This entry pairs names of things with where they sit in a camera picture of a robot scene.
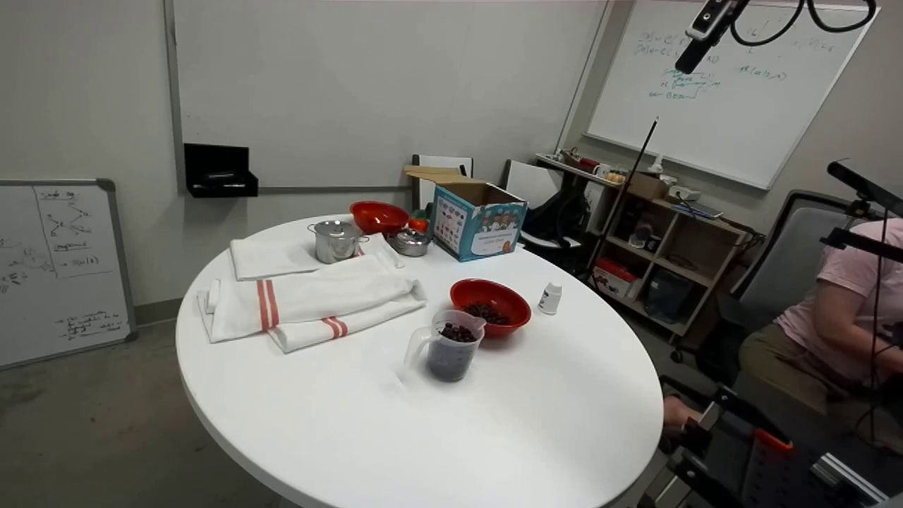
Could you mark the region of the small cardboard box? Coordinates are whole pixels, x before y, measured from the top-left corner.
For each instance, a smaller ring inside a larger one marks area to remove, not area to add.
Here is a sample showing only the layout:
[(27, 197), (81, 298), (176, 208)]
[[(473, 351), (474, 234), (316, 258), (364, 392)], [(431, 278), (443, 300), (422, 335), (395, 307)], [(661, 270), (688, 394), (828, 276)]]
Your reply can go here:
[(669, 186), (657, 174), (636, 171), (630, 178), (628, 194), (643, 200), (657, 200), (663, 198), (668, 189)]

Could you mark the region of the red and white box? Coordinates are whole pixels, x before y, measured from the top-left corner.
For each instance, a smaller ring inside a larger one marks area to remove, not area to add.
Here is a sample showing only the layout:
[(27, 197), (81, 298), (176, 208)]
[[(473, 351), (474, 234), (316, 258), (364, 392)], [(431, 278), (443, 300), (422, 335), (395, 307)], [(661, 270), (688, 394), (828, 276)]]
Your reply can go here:
[(627, 266), (611, 258), (595, 261), (591, 279), (596, 289), (622, 298), (635, 298), (641, 288), (641, 279)]

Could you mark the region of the blue printed cardboard box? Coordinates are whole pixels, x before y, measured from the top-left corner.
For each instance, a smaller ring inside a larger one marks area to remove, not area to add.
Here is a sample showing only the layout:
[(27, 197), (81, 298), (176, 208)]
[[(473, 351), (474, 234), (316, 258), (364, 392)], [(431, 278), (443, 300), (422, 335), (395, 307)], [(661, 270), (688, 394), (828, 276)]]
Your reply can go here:
[(456, 260), (515, 250), (528, 212), (526, 200), (452, 168), (406, 165), (404, 173), (435, 184), (428, 232)]

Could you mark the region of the wooden shelf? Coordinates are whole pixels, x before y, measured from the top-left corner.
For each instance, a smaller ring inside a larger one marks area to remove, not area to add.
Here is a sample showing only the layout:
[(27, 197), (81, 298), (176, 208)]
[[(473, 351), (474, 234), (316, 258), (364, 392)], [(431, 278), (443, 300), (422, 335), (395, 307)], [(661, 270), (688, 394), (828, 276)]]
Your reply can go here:
[[(535, 161), (540, 167), (561, 171), (585, 189), (593, 216), (586, 222), (581, 236), (583, 245), (574, 256), (577, 277), (585, 281), (583, 274), (591, 251), (626, 178), (613, 182), (603, 171), (586, 171), (567, 164), (564, 155), (537, 154)], [(735, 227), (726, 219), (709, 218), (695, 209), (678, 209), (666, 193), (657, 200), (643, 200), (626, 194), (598, 258), (611, 258), (627, 266), (641, 279), (641, 288), (635, 298), (622, 298), (596, 289), (593, 279), (589, 285), (620, 308), (635, 312), (665, 329), (669, 341), (679, 344), (685, 338), (713, 327), (716, 291), (728, 279), (733, 264), (757, 240), (756, 235)], [(667, 324), (652, 318), (644, 310), (646, 287), (655, 269), (670, 270), (696, 283), (686, 305), (686, 315), (680, 322)]]

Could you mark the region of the white chair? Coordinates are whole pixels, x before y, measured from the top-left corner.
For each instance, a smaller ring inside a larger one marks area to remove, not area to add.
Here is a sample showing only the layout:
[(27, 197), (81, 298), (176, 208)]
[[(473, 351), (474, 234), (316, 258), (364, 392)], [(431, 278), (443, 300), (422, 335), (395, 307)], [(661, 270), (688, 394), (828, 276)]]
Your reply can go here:
[[(538, 165), (520, 163), (513, 159), (507, 161), (503, 178), (503, 189), (508, 193), (525, 200), (528, 205), (528, 210), (535, 209), (542, 205), (543, 202), (562, 190), (566, 191), (573, 189), (585, 193), (584, 187), (578, 186), (577, 183), (574, 183), (573, 178), (565, 176), (561, 171), (539, 167)], [(583, 245), (580, 242), (580, 237), (583, 235), (585, 225), (583, 226), (581, 234), (578, 235), (577, 241), (571, 242), (571, 244), (573, 244), (571, 250), (576, 250)], [(527, 248), (533, 248), (533, 250), (561, 250), (561, 248), (546, 248), (545, 246), (529, 244), (521, 238), (521, 234), (520, 243)]]
[[(413, 154), (411, 164), (417, 167), (444, 167), (455, 168), (462, 176), (472, 177), (472, 157), (436, 157), (435, 155)], [(435, 184), (420, 178), (410, 177), (412, 190), (412, 203), (416, 209), (425, 210), (432, 202)]]

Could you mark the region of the person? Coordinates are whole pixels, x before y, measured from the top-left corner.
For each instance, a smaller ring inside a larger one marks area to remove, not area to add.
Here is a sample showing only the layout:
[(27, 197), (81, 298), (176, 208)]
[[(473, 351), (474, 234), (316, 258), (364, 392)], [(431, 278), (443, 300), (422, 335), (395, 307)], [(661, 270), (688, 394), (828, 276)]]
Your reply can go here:
[(903, 262), (825, 248), (815, 284), (742, 341), (739, 367), (903, 456)]

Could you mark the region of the red bowl with beans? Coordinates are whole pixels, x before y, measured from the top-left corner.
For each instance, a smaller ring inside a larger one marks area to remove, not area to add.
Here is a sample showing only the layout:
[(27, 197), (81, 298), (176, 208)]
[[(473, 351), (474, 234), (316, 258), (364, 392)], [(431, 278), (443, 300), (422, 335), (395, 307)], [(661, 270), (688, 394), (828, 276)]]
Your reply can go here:
[(509, 316), (510, 324), (485, 325), (485, 337), (488, 339), (505, 339), (520, 328), (526, 326), (532, 318), (529, 303), (518, 293), (507, 286), (486, 279), (458, 280), (449, 289), (452, 305), (463, 312), (469, 303), (489, 303), (503, 314)]

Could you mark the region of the dark beans in bowl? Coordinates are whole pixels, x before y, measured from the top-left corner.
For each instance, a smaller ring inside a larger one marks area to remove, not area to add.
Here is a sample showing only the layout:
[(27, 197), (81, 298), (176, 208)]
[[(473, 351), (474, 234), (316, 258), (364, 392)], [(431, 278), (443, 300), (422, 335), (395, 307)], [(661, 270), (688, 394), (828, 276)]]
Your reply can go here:
[(463, 309), (468, 314), (483, 319), (487, 324), (506, 326), (511, 322), (509, 316), (503, 314), (503, 312), (500, 312), (489, 303), (469, 303)]

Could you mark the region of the small steel kettle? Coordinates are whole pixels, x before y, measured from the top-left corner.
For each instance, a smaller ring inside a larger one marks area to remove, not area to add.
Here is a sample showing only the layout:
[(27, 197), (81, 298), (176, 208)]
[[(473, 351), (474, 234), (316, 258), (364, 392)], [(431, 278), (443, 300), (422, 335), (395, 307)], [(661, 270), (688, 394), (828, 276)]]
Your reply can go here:
[(432, 236), (406, 227), (393, 234), (387, 234), (386, 239), (390, 247), (400, 256), (420, 258), (427, 255)]

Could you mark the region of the clear plastic measuring cup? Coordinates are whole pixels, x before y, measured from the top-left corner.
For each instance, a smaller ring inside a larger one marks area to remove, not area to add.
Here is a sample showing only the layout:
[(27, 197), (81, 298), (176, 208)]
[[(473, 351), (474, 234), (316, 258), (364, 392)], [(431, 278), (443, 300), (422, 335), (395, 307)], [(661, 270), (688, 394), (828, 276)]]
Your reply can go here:
[[(446, 322), (470, 328), (477, 341), (470, 344), (454, 343), (442, 337), (439, 328)], [(413, 331), (404, 354), (403, 366), (413, 370), (421, 356), (426, 369), (441, 382), (460, 382), (464, 379), (471, 361), (485, 336), (486, 322), (461, 310), (442, 310), (433, 315), (431, 324)]]

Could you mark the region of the steel pot with lid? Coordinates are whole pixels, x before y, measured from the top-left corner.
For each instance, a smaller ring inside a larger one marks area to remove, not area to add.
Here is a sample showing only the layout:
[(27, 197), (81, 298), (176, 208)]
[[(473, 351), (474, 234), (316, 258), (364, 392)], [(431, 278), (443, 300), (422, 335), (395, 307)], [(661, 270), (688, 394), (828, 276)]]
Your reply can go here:
[(354, 258), (359, 246), (370, 241), (355, 223), (321, 221), (307, 225), (314, 234), (314, 258), (324, 264), (334, 264)]

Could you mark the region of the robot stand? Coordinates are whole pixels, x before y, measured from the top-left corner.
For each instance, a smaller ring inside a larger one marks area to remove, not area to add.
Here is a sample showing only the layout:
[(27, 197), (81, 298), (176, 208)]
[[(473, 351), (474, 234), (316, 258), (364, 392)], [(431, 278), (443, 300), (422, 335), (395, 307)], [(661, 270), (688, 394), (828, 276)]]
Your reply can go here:
[(703, 406), (633, 508), (903, 508), (903, 456), (741, 376)]

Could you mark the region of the white towel with red stripes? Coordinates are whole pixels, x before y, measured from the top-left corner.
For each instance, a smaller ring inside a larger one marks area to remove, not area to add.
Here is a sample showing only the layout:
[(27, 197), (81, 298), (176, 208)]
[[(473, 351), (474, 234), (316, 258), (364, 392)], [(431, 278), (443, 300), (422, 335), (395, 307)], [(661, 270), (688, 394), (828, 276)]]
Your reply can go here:
[(360, 256), (309, 273), (216, 279), (197, 294), (197, 302), (210, 343), (221, 343), (290, 322), (348, 315), (412, 292), (426, 297), (406, 269), (391, 267), (380, 256)]
[(368, 330), (398, 316), (409, 314), (427, 303), (426, 297), (409, 293), (394, 300), (380, 303), (374, 308), (359, 310), (348, 315), (328, 316), (309, 322), (290, 322), (267, 331), (270, 339), (284, 353), (307, 349), (327, 343), (355, 332)]

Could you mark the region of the plain white towel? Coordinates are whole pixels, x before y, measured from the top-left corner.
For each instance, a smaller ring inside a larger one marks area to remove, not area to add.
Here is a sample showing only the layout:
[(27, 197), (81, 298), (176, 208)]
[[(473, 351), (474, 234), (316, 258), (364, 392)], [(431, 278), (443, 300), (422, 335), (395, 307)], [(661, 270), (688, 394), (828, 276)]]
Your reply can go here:
[[(369, 235), (367, 239), (357, 247), (357, 256), (380, 256), (389, 266), (403, 269), (403, 258), (382, 234)], [(230, 241), (229, 253), (239, 281), (314, 272), (326, 266), (315, 257), (315, 247), (310, 241), (245, 238)]]

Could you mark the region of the large wall whiteboard with writing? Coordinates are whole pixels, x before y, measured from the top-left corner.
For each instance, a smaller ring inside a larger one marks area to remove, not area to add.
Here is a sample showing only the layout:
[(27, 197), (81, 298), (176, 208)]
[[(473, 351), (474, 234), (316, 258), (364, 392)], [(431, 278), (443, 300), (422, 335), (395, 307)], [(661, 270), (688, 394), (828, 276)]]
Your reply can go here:
[(828, 33), (804, 11), (777, 41), (729, 33), (685, 74), (675, 62), (697, 2), (636, 2), (597, 100), (590, 138), (767, 190), (868, 32)]

